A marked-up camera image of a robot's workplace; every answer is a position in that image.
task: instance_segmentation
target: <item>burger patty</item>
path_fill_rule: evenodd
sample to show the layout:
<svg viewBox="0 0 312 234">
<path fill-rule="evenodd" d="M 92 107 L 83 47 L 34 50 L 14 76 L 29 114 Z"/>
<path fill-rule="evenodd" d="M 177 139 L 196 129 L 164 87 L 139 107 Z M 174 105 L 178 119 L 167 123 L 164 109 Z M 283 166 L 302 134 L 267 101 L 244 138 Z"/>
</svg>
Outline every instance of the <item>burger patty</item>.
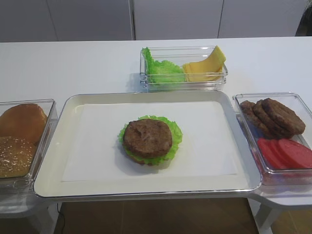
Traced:
<svg viewBox="0 0 312 234">
<path fill-rule="evenodd" d="M 279 126 L 275 123 L 268 114 L 262 108 L 262 100 L 259 100 L 253 107 L 253 112 L 258 116 L 258 118 L 264 123 L 270 132 L 277 136 L 277 138 L 292 138 L 293 134 L 287 129 Z"/>
<path fill-rule="evenodd" d="M 265 137 L 276 138 L 276 136 L 270 132 L 269 128 L 254 114 L 254 106 L 255 103 L 250 101 L 244 101 L 240 104 L 240 107 L 248 121 L 261 130 Z"/>
<path fill-rule="evenodd" d="M 128 124 L 124 147 L 136 156 L 154 158 L 166 155 L 172 147 L 168 125 L 160 120 L 141 119 Z"/>
<path fill-rule="evenodd" d="M 287 129 L 292 134 L 302 134 L 306 128 L 305 123 L 282 103 L 267 98 L 262 101 L 262 107 L 268 116 L 278 125 Z"/>
</svg>

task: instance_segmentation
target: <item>table leg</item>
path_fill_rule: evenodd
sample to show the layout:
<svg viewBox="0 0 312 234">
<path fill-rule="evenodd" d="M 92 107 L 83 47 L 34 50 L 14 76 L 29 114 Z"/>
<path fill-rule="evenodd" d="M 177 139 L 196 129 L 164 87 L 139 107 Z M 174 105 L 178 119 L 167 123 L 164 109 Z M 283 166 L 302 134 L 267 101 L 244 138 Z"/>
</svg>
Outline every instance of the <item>table leg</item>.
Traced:
<svg viewBox="0 0 312 234">
<path fill-rule="evenodd" d="M 28 217 L 28 220 L 40 234 L 53 234 L 58 216 L 57 204 L 54 203 Z"/>
<path fill-rule="evenodd" d="M 272 234 L 271 225 L 281 214 L 281 210 L 272 209 L 252 199 L 248 199 L 259 234 Z"/>
</svg>

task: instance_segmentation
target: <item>floor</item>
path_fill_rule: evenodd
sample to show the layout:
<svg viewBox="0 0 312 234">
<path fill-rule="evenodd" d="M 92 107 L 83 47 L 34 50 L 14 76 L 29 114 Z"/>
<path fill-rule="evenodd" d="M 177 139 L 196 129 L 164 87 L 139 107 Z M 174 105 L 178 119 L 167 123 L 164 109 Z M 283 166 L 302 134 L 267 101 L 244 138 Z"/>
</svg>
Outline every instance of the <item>floor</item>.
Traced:
<svg viewBox="0 0 312 234">
<path fill-rule="evenodd" d="M 244 198 L 63 203 L 63 234 L 258 234 Z M 59 216 L 54 234 L 62 234 Z M 274 234 L 312 234 L 312 210 L 283 212 Z M 26 218 L 0 219 L 1 233 L 37 234 Z"/>
</svg>

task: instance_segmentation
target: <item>clear plastic container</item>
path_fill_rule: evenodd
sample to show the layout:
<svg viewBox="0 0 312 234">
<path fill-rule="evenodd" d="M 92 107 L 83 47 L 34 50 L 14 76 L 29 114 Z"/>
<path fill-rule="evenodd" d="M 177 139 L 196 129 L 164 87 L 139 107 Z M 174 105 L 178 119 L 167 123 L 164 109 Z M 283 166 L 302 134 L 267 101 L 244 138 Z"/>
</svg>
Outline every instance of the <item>clear plastic container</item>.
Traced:
<svg viewBox="0 0 312 234">
<path fill-rule="evenodd" d="M 292 140 L 305 145 L 312 146 L 312 113 L 299 95 L 294 93 L 263 93 L 263 94 L 239 94 L 233 97 L 235 101 L 235 112 L 237 120 L 249 143 L 250 150 L 254 156 L 257 166 L 263 176 L 264 185 L 298 185 L 312 184 L 312 169 L 287 169 L 275 170 L 263 157 L 257 140 L 262 137 L 261 133 L 244 117 L 240 104 L 243 101 L 256 103 L 260 99 L 271 98 L 288 106 L 306 124 L 306 129 L 302 135 L 295 135 Z"/>
<path fill-rule="evenodd" d="M 154 60 L 163 61 L 168 60 L 174 64 L 182 67 L 188 62 L 198 62 L 206 59 L 214 50 L 215 46 L 198 46 L 198 47 L 151 47 L 151 55 Z M 226 83 L 226 75 L 228 70 L 223 65 L 222 72 L 216 73 L 197 73 L 197 74 L 149 74 L 147 62 L 140 53 L 140 79 L 141 86 L 145 92 L 157 91 L 174 91 L 174 90 L 221 90 Z M 188 77 L 216 77 L 212 81 L 201 82 L 168 82 L 168 83 L 154 83 L 152 78 L 166 77 L 174 79 L 180 76 Z"/>
<path fill-rule="evenodd" d="M 46 126 L 41 135 L 40 141 L 37 145 L 37 150 L 33 157 L 33 161 L 26 175 L 20 177 L 0 178 L 0 193 L 11 193 L 14 190 L 19 191 L 30 186 L 31 182 L 35 178 L 35 175 L 40 167 L 41 161 L 45 154 L 45 150 L 51 140 L 53 132 L 55 130 L 58 116 L 56 112 L 56 103 L 52 99 L 43 100 L 31 100 L 31 101 L 14 101 L 14 102 L 0 102 L 0 115 L 7 109 L 20 104 L 34 103 L 39 105 L 44 113 L 47 115 Z"/>
</svg>

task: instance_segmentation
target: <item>black cable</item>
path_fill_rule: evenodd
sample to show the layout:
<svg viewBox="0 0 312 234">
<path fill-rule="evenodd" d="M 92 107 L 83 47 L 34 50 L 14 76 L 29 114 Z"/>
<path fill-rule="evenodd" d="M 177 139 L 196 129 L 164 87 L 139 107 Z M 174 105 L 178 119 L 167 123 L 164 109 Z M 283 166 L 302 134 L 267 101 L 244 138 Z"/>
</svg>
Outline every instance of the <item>black cable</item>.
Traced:
<svg viewBox="0 0 312 234">
<path fill-rule="evenodd" d="M 64 228 L 65 228 L 65 215 L 59 211 L 59 204 L 57 203 L 57 210 L 58 210 L 58 214 L 63 218 L 63 227 L 62 227 L 62 230 L 61 230 L 61 234 L 64 233 Z"/>
</svg>

